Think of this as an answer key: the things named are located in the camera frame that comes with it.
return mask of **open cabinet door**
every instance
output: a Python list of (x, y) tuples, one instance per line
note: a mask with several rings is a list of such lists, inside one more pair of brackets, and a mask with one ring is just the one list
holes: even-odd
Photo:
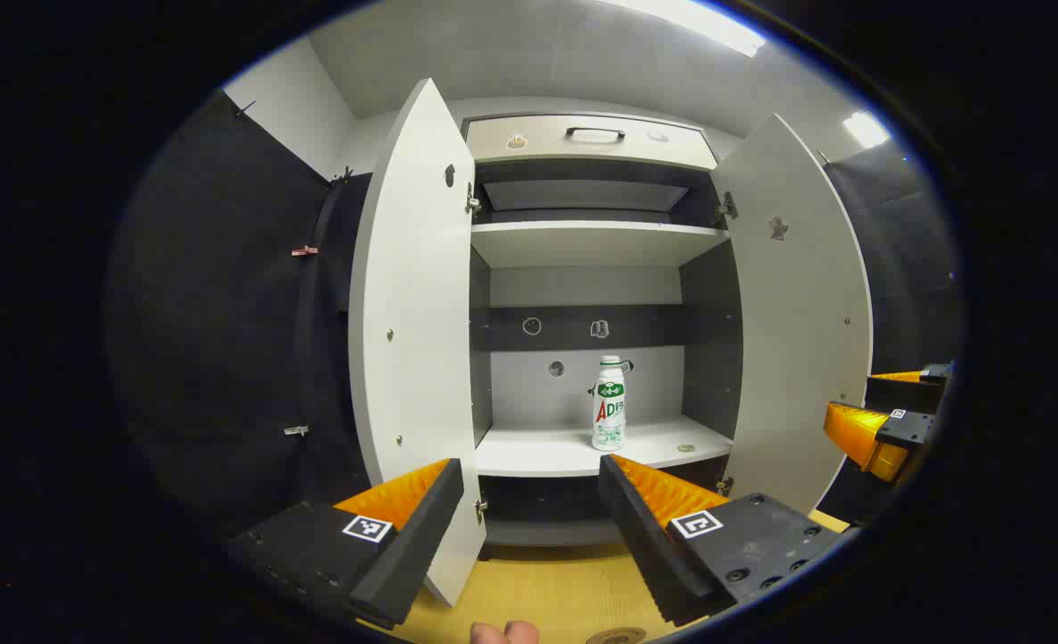
[(442, 458), (464, 480), (425, 586), (452, 605), (485, 541), (469, 391), (474, 162), (430, 78), (373, 167), (350, 284), (350, 384), (370, 484)]
[(823, 167), (777, 114), (712, 179), (736, 204), (728, 228), (743, 306), (743, 390), (726, 474), (735, 497), (761, 492), (810, 513), (843, 457), (823, 433), (826, 403), (861, 404), (870, 373), (863, 258)]

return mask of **white wall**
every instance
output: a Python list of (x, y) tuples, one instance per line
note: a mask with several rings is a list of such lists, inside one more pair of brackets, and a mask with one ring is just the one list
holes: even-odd
[(256, 62), (222, 88), (235, 105), (317, 174), (331, 179), (339, 150), (355, 122), (308, 38)]
[[(682, 123), (701, 127), (708, 139), (712, 143), (717, 160), (724, 160), (731, 152), (742, 139), (728, 134), (723, 130), (700, 126), (696, 123), (674, 117), (674, 115), (654, 113), (654, 111), (642, 110), (639, 107), (622, 106), (619, 103), (585, 102), (581, 98), (557, 98), (549, 96), (499, 96), (490, 98), (463, 98), (459, 102), (446, 102), (450, 113), (454, 115), (458, 126), (463, 118), (476, 117), (477, 115), (492, 113), (529, 113), (529, 111), (598, 111), (598, 113), (622, 113), (632, 115), (642, 115), (649, 118), (662, 118), (662, 121)], [(358, 118), (353, 123), (344, 147), (338, 154), (336, 162), (333, 163), (329, 174), (341, 174), (346, 166), (349, 166), (353, 174), (361, 174), (365, 171), (372, 171), (373, 164), (378, 162), (381, 154), (381, 147), (385, 142), (385, 135), (389, 134), (389, 128), (397, 118), (397, 111), (389, 113), (375, 114), (372, 117)]]

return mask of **ceiling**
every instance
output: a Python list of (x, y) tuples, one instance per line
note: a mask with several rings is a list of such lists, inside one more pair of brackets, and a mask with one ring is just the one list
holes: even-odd
[(857, 103), (787, 50), (747, 58), (597, 0), (382, 0), (310, 40), (357, 117), (399, 109), (427, 77), (446, 99), (622, 103), (737, 136), (778, 113), (828, 159), (860, 150), (842, 126)]

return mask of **ad calcium milk bottle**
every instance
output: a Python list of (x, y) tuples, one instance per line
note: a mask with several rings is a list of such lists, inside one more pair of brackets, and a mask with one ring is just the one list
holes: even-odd
[(625, 385), (623, 375), (632, 371), (631, 360), (602, 355), (597, 384), (592, 385), (592, 447), (614, 452), (623, 447)]

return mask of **ceiling light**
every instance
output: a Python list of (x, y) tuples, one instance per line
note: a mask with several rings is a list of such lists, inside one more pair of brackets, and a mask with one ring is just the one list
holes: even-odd
[(880, 126), (879, 122), (868, 113), (853, 113), (851, 114), (851, 118), (842, 122), (842, 124), (861, 143), (863, 149), (873, 148), (890, 137), (886, 128)]
[(707, 4), (693, 3), (692, 0), (599, 0), (601, 3), (631, 8), (671, 21), (682, 27), (703, 34), (712, 40), (724, 44), (749, 57), (754, 56), (766, 40), (758, 33), (737, 23)]

